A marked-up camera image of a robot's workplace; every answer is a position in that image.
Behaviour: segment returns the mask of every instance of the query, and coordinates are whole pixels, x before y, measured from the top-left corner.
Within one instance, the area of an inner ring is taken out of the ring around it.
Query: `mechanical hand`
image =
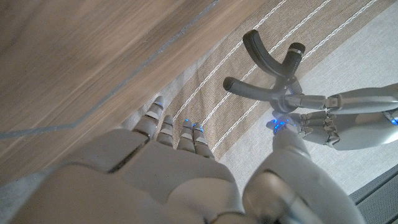
[[[132,131],[112,130],[76,150],[12,223],[255,223],[234,177],[214,160],[201,124],[173,119],[158,97]]]
[[[312,162],[299,124],[274,115],[267,124],[275,134],[273,152],[244,189],[246,213],[261,223],[364,223],[353,201]]]
[[[291,113],[274,117],[295,123],[304,140],[324,144],[337,150],[364,149],[398,140],[398,110],[362,114],[331,114],[317,111],[309,114]],[[272,128],[276,120],[268,124]]]

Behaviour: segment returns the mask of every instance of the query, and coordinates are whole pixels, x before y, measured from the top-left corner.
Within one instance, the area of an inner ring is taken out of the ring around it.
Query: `white stripe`
[[[364,12],[368,7],[370,7],[371,5],[373,5],[377,0],[372,0],[369,1],[364,7],[362,7],[358,12],[356,12],[355,14],[353,14],[349,19],[346,20],[346,22],[344,22],[342,25],[340,25],[337,29],[335,29],[332,33],[330,33],[329,35],[327,35],[321,42],[319,42],[313,49],[311,49],[304,57],[303,60],[304,61],[306,58],[308,58],[309,56],[311,56],[312,53],[314,53],[319,47],[321,47],[326,41],[328,41],[331,37],[333,37],[334,35],[337,34],[337,32],[339,32],[342,28],[344,28],[345,26],[347,26],[352,20],[354,20],[355,18],[357,18],[362,12]],[[220,140],[218,140],[218,142],[214,145],[214,147],[211,149],[212,152],[215,151],[215,149],[224,141],[224,139],[232,132],[232,130],[234,128],[236,128],[238,126],[238,124],[243,121],[248,114],[255,109],[255,107],[259,104],[260,101],[256,101],[254,102],[254,104],[232,125],[232,127],[230,127],[228,129],[227,132],[225,132],[225,134],[223,135],[223,137],[220,138]]]
[[[305,19],[303,19],[299,24],[297,24],[289,33],[287,33],[278,43],[271,48],[269,53],[273,53],[276,48],[278,48],[287,38],[289,38],[298,28],[300,28],[303,24],[305,24],[313,15],[315,15],[321,8],[326,6],[331,0],[326,0],[320,6],[318,6],[314,11],[312,11]],[[252,72],[257,68],[257,65],[254,65],[241,79],[241,81],[244,81]],[[227,93],[223,99],[221,99],[220,102],[212,109],[212,111],[207,115],[206,119],[203,120],[202,126],[206,124],[206,122],[213,116],[213,114],[216,112],[216,110],[228,99],[228,97],[231,95],[231,93]]]
[[[265,22],[265,20],[267,20],[269,18],[270,15],[272,15],[278,8],[280,8],[287,0],[283,0],[280,3],[278,3],[278,5],[276,5],[273,9],[271,9],[271,11],[269,11],[266,16],[264,16],[264,18],[262,18],[260,20],[260,22],[257,23],[257,25],[255,25],[253,27],[253,29],[257,29],[259,26],[261,26],[261,24],[263,24]],[[227,59],[234,54],[234,52],[236,51],[236,49],[238,49],[238,47],[240,47],[243,44],[243,41],[239,41],[234,48],[231,49],[231,51],[229,51],[229,53],[227,55],[225,55],[225,57],[218,63],[218,65],[216,65],[216,67],[207,75],[207,77],[199,84],[198,88],[196,88],[196,90],[190,95],[190,97],[185,101],[185,103],[181,106],[181,108],[177,111],[177,113],[175,114],[173,120],[175,121],[178,116],[180,115],[180,113],[185,109],[185,107],[187,107],[187,105],[189,104],[189,102],[191,102],[191,100],[193,99],[193,97],[198,94],[199,90],[205,85],[205,83],[217,72],[217,70],[225,63],[225,61],[227,61]]]

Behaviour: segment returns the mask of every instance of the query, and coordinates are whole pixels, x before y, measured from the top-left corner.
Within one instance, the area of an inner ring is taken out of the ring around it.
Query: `wooden table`
[[[0,3],[0,185],[115,128],[260,0]]]

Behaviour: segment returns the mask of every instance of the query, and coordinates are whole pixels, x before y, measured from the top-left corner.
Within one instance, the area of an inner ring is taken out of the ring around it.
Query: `gray robotic hand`
[[[328,98],[287,95],[285,100],[292,106],[327,110],[289,114],[304,140],[337,150],[364,149],[398,140],[398,83]],[[281,117],[276,111],[274,116]]]

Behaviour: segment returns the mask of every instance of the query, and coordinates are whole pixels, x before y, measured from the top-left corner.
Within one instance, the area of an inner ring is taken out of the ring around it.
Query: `black rubber tip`
[[[301,52],[305,52],[305,46],[303,44],[300,43],[293,43],[290,45],[289,49],[297,49]]]
[[[232,84],[234,83],[234,78],[233,77],[226,77],[225,79],[224,79],[224,82],[223,82],[223,87],[224,87],[224,89],[226,90],[226,91],[228,91],[231,87],[232,87]]]

